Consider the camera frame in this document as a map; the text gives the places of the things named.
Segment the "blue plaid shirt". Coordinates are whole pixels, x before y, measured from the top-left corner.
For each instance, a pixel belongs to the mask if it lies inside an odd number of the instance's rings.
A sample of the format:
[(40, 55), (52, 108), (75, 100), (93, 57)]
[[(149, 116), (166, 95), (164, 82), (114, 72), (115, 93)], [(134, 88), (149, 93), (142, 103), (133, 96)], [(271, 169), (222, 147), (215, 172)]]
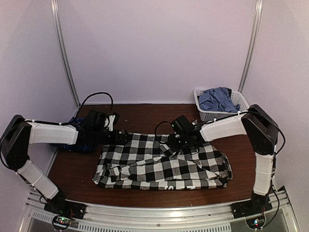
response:
[(92, 153), (96, 150), (98, 146), (97, 143), (74, 144), (74, 145), (67, 145), (67, 144), (50, 144), (50, 145), (58, 149), (67, 150), (71, 152), (78, 152), (78, 153)]

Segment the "white plastic laundry basket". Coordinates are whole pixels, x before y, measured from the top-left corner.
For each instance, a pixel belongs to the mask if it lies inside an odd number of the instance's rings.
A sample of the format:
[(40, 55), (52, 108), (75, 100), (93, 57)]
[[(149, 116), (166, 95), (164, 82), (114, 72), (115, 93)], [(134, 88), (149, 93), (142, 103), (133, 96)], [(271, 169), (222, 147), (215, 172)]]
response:
[[(203, 88), (195, 88), (193, 90), (193, 95), (194, 95), (194, 99), (195, 99), (195, 104), (196, 107), (199, 111), (199, 116), (201, 121), (211, 121), (214, 118), (215, 119), (220, 119), (220, 118), (224, 118), (230, 115), (234, 115), (235, 113), (228, 113), (228, 112), (219, 112), (219, 111), (204, 111), (200, 108), (198, 99), (199, 96), (203, 93), (204, 89)], [(238, 91), (231, 91), (231, 101), (233, 102), (234, 105), (238, 105), (240, 106), (240, 111), (245, 111), (249, 108), (249, 104), (247, 102), (247, 100), (244, 98), (244, 96), (238, 92)]]

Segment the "black white checked shirt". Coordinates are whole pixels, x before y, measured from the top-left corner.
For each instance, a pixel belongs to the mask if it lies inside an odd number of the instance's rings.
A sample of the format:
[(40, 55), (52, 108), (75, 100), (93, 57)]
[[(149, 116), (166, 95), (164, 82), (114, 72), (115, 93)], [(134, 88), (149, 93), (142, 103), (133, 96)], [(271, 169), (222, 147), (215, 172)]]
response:
[(93, 182), (106, 189), (225, 188), (233, 178), (226, 155), (211, 143), (173, 152), (167, 135), (133, 134), (126, 145), (103, 145)]

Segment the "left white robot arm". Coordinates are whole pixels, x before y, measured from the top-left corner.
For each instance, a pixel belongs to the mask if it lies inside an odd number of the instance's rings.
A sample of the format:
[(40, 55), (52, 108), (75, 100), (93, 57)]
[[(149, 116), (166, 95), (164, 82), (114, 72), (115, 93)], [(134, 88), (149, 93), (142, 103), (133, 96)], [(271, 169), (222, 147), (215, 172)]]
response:
[(0, 158), (4, 166), (30, 183), (41, 195), (51, 200), (50, 206), (60, 215), (66, 214), (69, 203), (61, 198), (60, 189), (30, 160), (32, 144), (52, 144), (85, 149), (95, 144), (126, 145), (132, 136), (115, 129), (117, 113), (90, 110), (85, 118), (67, 123), (25, 119), (15, 115), (0, 139)]

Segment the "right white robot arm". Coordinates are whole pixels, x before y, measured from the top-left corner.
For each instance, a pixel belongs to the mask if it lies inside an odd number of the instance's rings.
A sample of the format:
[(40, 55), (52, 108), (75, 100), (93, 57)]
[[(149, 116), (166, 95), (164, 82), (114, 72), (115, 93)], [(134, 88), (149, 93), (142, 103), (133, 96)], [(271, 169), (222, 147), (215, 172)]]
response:
[(217, 139), (237, 135), (247, 135), (256, 157), (256, 195), (248, 201), (248, 210), (258, 213), (266, 205), (266, 196), (271, 188), (271, 180), (276, 170), (278, 136), (282, 134), (277, 123), (257, 104), (247, 110), (225, 118), (193, 124), (181, 115), (171, 122), (174, 133), (168, 136), (167, 145), (172, 151), (201, 145)]

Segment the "light blue checked shirt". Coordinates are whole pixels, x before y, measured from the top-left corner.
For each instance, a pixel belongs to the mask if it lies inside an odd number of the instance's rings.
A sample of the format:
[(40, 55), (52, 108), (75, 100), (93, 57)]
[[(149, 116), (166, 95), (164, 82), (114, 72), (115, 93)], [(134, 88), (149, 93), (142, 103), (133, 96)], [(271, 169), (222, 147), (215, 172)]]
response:
[(240, 110), (239, 104), (233, 104), (232, 90), (218, 87), (204, 90), (198, 97), (198, 104), (203, 111), (236, 113)]

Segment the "left circuit board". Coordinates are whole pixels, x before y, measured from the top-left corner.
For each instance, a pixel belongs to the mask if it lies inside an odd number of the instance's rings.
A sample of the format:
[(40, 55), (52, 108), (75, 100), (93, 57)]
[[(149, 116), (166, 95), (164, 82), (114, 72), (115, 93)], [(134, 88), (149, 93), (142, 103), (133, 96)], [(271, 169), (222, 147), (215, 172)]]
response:
[(66, 230), (72, 223), (72, 220), (70, 218), (64, 217), (64, 216), (54, 216), (52, 219), (52, 226), (56, 230)]

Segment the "circuit board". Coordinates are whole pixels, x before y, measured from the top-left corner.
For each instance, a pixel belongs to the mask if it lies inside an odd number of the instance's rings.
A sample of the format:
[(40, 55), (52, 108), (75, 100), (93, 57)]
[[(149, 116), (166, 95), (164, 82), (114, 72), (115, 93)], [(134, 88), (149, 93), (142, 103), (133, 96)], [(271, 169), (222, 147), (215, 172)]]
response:
[(262, 217), (255, 217), (246, 219), (246, 224), (250, 229), (259, 230), (264, 226), (265, 221)]
[(54, 216), (52, 219), (52, 226), (56, 230), (66, 230), (72, 223), (72, 220), (70, 218), (64, 217), (64, 216)]

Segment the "right circuit board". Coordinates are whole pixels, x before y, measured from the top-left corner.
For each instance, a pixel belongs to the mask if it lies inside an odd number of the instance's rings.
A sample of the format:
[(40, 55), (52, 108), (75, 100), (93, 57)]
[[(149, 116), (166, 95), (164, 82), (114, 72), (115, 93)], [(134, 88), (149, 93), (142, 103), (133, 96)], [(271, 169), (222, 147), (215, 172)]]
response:
[(246, 219), (246, 224), (250, 229), (259, 230), (264, 226), (265, 221), (262, 217), (255, 217)]

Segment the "aluminium front rail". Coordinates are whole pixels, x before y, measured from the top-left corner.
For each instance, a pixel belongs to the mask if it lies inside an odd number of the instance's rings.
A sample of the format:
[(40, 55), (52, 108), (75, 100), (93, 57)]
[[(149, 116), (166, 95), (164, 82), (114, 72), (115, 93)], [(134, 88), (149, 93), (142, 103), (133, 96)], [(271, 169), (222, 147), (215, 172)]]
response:
[(270, 194), (272, 209), (235, 218), (231, 203), (172, 208), (117, 207), (87, 203), (84, 218), (68, 232), (253, 232), (253, 218), (265, 216), (264, 232), (297, 232), (299, 225), (285, 190)]

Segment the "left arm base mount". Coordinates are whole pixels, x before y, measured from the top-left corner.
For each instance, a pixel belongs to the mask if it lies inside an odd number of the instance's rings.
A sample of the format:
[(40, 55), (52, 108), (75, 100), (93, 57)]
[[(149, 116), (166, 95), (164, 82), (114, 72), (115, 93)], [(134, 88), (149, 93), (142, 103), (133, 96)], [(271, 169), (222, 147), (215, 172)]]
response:
[(44, 210), (53, 214), (65, 216), (67, 218), (83, 219), (86, 205), (83, 203), (66, 201), (66, 208), (64, 210), (57, 210), (53, 208), (49, 203), (46, 203), (44, 206)]

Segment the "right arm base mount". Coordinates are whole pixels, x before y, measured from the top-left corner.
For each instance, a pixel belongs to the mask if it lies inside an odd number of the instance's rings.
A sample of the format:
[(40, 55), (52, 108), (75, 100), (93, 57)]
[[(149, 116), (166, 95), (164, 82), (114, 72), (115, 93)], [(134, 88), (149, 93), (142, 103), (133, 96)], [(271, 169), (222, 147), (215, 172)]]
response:
[(261, 204), (253, 201), (244, 201), (231, 204), (231, 209), (234, 218), (248, 217), (256, 214), (261, 214), (264, 211), (271, 210), (272, 204)]

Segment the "left aluminium frame post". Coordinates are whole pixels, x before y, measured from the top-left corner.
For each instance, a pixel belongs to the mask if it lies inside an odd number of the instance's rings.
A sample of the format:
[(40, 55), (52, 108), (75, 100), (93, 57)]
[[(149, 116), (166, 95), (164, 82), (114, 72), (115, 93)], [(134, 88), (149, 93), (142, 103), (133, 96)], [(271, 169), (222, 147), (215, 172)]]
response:
[(75, 83), (72, 77), (72, 73), (70, 70), (70, 63), (68, 60), (65, 40), (64, 40), (63, 31), (62, 31), (61, 18), (59, 14), (58, 1), (51, 0), (50, 3), (51, 3), (51, 10), (52, 10), (52, 15), (53, 15), (54, 25), (56, 29), (56, 37), (57, 37), (57, 42), (59, 46), (60, 57), (61, 57), (61, 61), (63, 64), (64, 72), (65, 72), (65, 77), (69, 85), (69, 89), (70, 89), (70, 92), (73, 98), (74, 105), (76, 106), (76, 108), (79, 108), (81, 103), (80, 103), (77, 90), (75, 87)]

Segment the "aluminium frame post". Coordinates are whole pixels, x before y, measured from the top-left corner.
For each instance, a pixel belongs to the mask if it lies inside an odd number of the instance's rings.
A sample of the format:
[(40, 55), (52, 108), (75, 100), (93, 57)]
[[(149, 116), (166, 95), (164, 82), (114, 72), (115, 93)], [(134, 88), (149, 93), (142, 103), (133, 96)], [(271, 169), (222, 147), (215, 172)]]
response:
[(75, 87), (75, 83), (72, 77), (72, 73), (70, 70), (70, 63), (68, 60), (65, 40), (64, 40), (63, 31), (62, 31), (61, 18), (59, 14), (58, 1), (51, 0), (50, 3), (51, 3), (51, 10), (52, 10), (52, 15), (53, 15), (54, 25), (56, 29), (56, 37), (57, 37), (57, 42), (59, 46), (60, 57), (61, 57), (61, 61), (63, 64), (64, 72), (65, 72), (65, 77), (69, 85), (69, 89), (70, 89), (70, 92), (73, 98), (74, 105), (76, 106), (76, 108), (79, 108), (81, 103), (80, 103), (77, 90)]
[(260, 31), (260, 25), (262, 21), (262, 14), (263, 14), (263, 1), (262, 0), (256, 0), (255, 1), (255, 10), (253, 14), (253, 24), (252, 24), (252, 31), (250, 35), (250, 40), (249, 40), (249, 46), (248, 46), (248, 51), (238, 87), (239, 92), (243, 92), (245, 89), (245, 85), (249, 76), (250, 72), (250, 67), (253, 61), (253, 55), (254, 51), (256, 48), (257, 40), (258, 40), (258, 35)]

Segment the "right aluminium frame post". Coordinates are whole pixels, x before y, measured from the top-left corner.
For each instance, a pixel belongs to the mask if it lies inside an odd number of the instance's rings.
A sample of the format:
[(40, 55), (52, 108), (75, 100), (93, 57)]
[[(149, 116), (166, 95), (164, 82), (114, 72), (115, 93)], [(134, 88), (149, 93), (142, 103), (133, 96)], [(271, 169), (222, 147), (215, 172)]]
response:
[(253, 14), (253, 24), (252, 24), (252, 31), (250, 35), (250, 40), (249, 40), (249, 46), (248, 46), (248, 51), (238, 87), (239, 92), (243, 92), (245, 89), (245, 85), (249, 76), (250, 72), (250, 67), (253, 61), (253, 55), (254, 51), (256, 48), (257, 40), (258, 40), (258, 35), (260, 31), (260, 25), (262, 21), (262, 14), (263, 14), (263, 1), (262, 0), (256, 0), (255, 1), (255, 10)]

